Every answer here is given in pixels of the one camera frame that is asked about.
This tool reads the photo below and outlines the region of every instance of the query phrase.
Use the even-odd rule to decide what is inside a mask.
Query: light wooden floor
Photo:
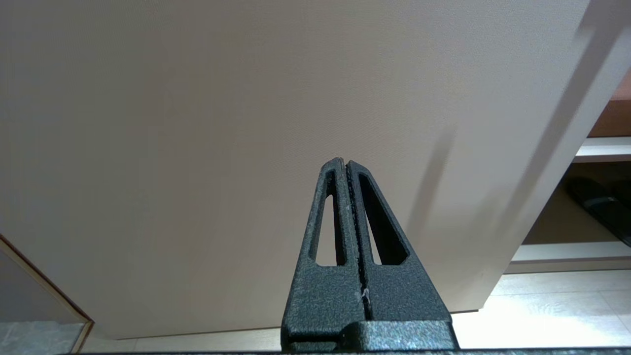
[[[505,275],[479,312],[453,315],[460,346],[631,346],[631,270]],[[107,340],[83,352],[280,350],[277,328]]]

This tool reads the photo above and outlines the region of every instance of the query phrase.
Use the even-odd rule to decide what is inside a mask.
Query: white shelf
[[[575,163],[631,160],[631,137],[587,138],[574,157]]]

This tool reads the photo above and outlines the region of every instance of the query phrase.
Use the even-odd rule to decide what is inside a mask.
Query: black metal clamp
[[[337,266],[316,263],[333,195]],[[382,265],[370,247],[369,225]],[[370,171],[341,158],[320,171],[281,328],[285,352],[455,350],[451,315]]]

